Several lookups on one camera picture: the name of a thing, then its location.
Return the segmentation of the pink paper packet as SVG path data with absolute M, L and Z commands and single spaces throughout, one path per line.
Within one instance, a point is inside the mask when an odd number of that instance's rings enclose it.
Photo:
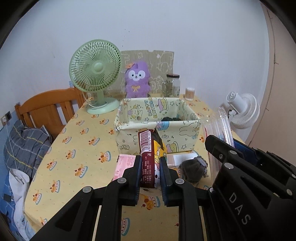
M 135 155 L 120 154 L 117 159 L 113 180 L 123 177 L 126 169 L 132 168 L 135 162 Z

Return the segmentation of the patterned fabric storage box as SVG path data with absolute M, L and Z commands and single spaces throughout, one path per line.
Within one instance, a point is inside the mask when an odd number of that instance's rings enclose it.
M 162 118 L 181 121 L 162 121 Z M 115 139 L 121 154 L 140 152 L 138 132 L 157 129 L 168 153 L 195 149 L 201 121 L 190 106 L 180 98 L 126 98 L 120 102 L 115 121 Z

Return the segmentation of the green cartoon board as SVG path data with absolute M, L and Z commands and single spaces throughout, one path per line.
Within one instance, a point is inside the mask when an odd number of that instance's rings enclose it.
M 117 80 L 107 89 L 105 95 L 124 95 L 125 94 L 125 72 L 129 64 L 138 61 L 145 61 L 149 68 L 149 85 L 151 94 L 162 93 L 162 83 L 167 79 L 167 74 L 173 73 L 174 52 L 163 50 L 130 50 L 121 51 L 121 71 Z

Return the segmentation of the black plastic bag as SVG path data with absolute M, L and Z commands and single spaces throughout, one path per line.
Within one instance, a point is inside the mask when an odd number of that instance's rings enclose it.
M 162 118 L 162 121 L 181 121 L 181 119 L 177 117 L 174 117 L 174 118 L 164 117 Z

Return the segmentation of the grey plaid blanket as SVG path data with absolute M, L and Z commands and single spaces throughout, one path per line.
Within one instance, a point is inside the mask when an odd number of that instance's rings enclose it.
M 33 179 L 51 144 L 52 136 L 45 126 L 29 128 L 18 120 L 4 146 L 4 163 L 9 170 L 20 170 Z

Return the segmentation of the dark grey sock bundle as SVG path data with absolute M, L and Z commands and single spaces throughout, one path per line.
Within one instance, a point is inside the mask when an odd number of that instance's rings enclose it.
M 191 184 L 198 184 L 202 177 L 208 176 L 208 163 L 201 156 L 183 161 L 179 168 L 182 178 Z

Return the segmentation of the purple plush bunny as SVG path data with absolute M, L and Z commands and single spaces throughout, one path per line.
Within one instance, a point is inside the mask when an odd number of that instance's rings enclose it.
M 149 68 L 145 61 L 129 64 L 125 72 L 126 98 L 146 98 L 151 91 Z

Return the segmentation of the cotton swab container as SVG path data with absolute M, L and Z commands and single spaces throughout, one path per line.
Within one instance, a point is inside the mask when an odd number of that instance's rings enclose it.
M 185 100 L 193 101 L 194 96 L 195 96 L 195 89 L 192 87 L 186 87 L 185 96 L 184 96 Z

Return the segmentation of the beige white cloth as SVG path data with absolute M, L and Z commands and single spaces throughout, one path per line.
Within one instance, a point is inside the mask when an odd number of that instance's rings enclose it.
M 166 155 L 166 162 L 169 168 L 178 167 L 186 160 L 194 159 L 199 156 L 196 151 L 169 153 Z

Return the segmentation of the green desk fan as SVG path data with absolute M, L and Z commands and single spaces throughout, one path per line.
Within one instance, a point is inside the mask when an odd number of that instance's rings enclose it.
M 91 40 L 80 46 L 69 64 L 69 75 L 74 86 L 82 91 L 89 114 L 105 114 L 116 110 L 119 101 L 105 97 L 121 71 L 121 52 L 107 40 Z

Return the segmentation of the clear pack of pens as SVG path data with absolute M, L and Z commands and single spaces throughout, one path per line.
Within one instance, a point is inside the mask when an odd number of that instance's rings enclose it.
M 208 117 L 202 118 L 202 130 L 204 140 L 209 135 L 214 135 L 230 146 L 234 147 L 234 139 L 231 133 L 230 123 L 224 107 L 215 109 Z M 211 180 L 214 181 L 222 163 L 208 151 Z

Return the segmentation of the yellow cartoon tablecloth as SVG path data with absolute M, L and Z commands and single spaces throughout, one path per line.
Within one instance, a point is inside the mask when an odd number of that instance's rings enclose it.
M 184 101 L 201 122 L 214 111 L 197 98 Z M 36 233 L 83 187 L 100 188 L 113 180 L 121 154 L 115 139 L 117 111 L 94 115 L 80 108 L 56 137 L 25 200 L 25 214 Z M 208 160 L 201 127 L 193 151 Z

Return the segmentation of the yellow dark snack packet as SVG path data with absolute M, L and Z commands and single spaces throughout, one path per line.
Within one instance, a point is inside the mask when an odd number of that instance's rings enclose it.
M 166 146 L 157 129 L 138 133 L 140 155 L 142 157 L 142 186 L 158 188 L 160 185 L 160 159 L 167 155 Z

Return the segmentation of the wooden bed headboard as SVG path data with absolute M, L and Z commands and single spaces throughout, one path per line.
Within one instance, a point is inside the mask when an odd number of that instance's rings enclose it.
M 61 107 L 65 121 L 69 122 L 74 116 L 75 102 L 79 108 L 85 102 L 83 92 L 75 87 L 50 90 L 31 97 L 23 104 L 16 104 L 15 111 L 18 119 L 29 128 L 45 126 L 52 137 L 56 138 L 65 127 L 58 113 L 58 107 Z

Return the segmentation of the glass jar with lid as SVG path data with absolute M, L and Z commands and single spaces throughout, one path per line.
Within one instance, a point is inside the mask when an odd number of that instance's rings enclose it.
M 180 85 L 180 75 L 173 73 L 167 74 L 166 81 L 162 85 L 164 97 L 179 97 Z

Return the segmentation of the white standing fan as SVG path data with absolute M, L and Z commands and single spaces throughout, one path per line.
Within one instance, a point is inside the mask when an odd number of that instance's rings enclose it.
M 244 130 L 258 120 L 260 106 L 254 95 L 232 91 L 226 96 L 226 101 L 229 105 L 226 117 L 234 128 Z

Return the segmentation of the wall power socket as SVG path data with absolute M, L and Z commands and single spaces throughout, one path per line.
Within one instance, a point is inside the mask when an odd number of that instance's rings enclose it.
M 8 111 L 3 117 L 1 117 L 1 123 L 3 126 L 5 126 L 9 120 L 11 120 L 11 112 Z

